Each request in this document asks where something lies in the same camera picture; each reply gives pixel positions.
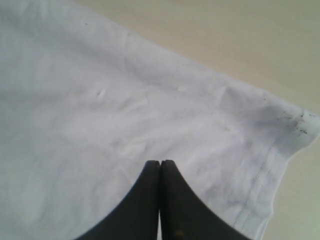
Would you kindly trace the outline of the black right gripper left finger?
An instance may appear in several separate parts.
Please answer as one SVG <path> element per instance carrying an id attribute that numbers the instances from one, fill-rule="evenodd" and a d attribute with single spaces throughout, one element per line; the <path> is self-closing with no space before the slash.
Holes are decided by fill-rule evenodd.
<path id="1" fill-rule="evenodd" d="M 156 240 L 160 163 L 148 160 L 123 200 L 79 240 Z"/>

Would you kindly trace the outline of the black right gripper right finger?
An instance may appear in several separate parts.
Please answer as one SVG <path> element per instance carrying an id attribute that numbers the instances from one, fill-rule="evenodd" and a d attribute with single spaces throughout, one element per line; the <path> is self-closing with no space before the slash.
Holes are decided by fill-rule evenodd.
<path id="1" fill-rule="evenodd" d="M 161 162 L 159 193 L 163 240 L 248 239 L 199 199 L 172 160 Z"/>

